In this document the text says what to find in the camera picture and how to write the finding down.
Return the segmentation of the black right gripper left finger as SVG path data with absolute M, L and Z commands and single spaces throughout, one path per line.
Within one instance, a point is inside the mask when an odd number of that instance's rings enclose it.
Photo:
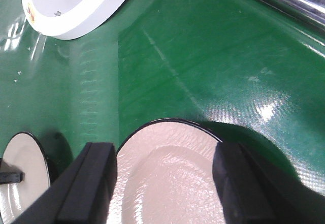
M 106 223 L 117 180 L 112 143 L 87 143 L 14 223 Z

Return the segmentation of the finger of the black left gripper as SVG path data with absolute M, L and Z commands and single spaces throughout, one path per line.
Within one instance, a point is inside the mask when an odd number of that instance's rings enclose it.
M 24 172 L 11 167 L 1 158 L 1 184 L 20 183 L 24 180 Z

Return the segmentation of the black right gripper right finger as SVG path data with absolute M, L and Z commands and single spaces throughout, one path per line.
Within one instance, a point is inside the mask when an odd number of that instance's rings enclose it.
M 241 143 L 216 145 L 212 173 L 226 223 L 287 222 L 285 203 L 261 163 L 261 156 Z

